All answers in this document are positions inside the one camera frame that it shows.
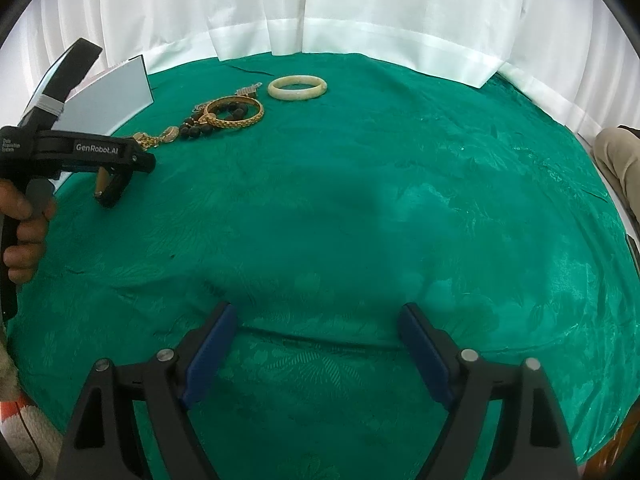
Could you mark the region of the person's left hand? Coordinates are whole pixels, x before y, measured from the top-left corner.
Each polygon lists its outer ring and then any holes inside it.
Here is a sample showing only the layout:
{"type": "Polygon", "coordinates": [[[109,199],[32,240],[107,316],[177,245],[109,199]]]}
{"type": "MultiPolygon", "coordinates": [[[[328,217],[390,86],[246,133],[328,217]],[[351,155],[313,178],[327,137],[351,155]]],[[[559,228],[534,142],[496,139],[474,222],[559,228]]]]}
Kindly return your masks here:
{"type": "Polygon", "coordinates": [[[1,180],[1,214],[18,221],[17,242],[2,252],[2,260],[8,266],[9,278],[17,285],[32,280],[46,252],[46,236],[56,203],[50,190],[44,197],[47,201],[36,214],[34,205],[23,193],[10,181],[1,180]]]}

